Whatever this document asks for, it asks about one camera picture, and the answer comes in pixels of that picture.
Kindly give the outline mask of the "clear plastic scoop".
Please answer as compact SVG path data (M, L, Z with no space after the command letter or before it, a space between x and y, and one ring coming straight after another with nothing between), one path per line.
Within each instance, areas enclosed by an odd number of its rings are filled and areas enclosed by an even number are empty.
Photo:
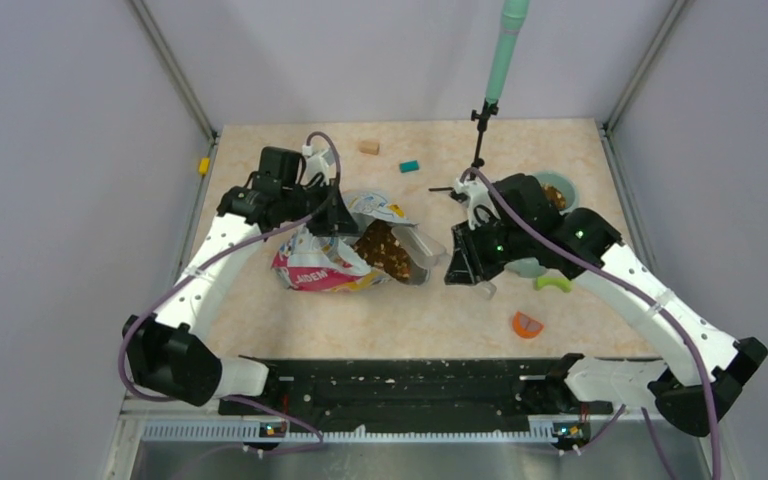
M408 284L419 286L431 279L431 271L438 267L448 269L454 258L446 247L416 226L400 226L394 230L395 238L410 257L411 272L408 275ZM455 283L448 280L448 272L445 272L443 282L447 286L468 288L469 291L483 300L490 300L496 294L496 286L492 282L480 281L478 283Z

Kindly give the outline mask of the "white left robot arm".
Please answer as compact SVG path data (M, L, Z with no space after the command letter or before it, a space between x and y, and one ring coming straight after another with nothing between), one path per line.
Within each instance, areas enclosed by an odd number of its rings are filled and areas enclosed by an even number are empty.
M123 327L119 373L136 397L156 402L242 395L257 413L279 404L268 367L221 358L206 344L224 298L248 260L271 237L307 225L325 236L355 233L340 196L341 161L333 144L300 151L265 147L245 184L226 191L208 233L174 286Z

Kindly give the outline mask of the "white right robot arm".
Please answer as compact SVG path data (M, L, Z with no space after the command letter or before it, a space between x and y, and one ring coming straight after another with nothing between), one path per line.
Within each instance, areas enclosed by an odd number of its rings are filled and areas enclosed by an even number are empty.
M446 284L478 285L532 259L600 298L656 352L646 361L568 355L546 385L554 409L572 412L583 402L651 408L678 430L705 437L766 359L758 339L719 330L681 300L600 214L558 210L535 177L491 181L469 169L453 195L467 218L451 230Z

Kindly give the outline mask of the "pink pet food bag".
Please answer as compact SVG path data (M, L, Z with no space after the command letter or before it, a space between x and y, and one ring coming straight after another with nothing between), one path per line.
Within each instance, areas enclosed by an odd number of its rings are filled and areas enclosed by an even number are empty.
M356 292L391 281L412 286L410 257L394 230L418 224L381 191L351 190L343 200L360 235L317 237L299 229L272 259L283 285L302 292Z

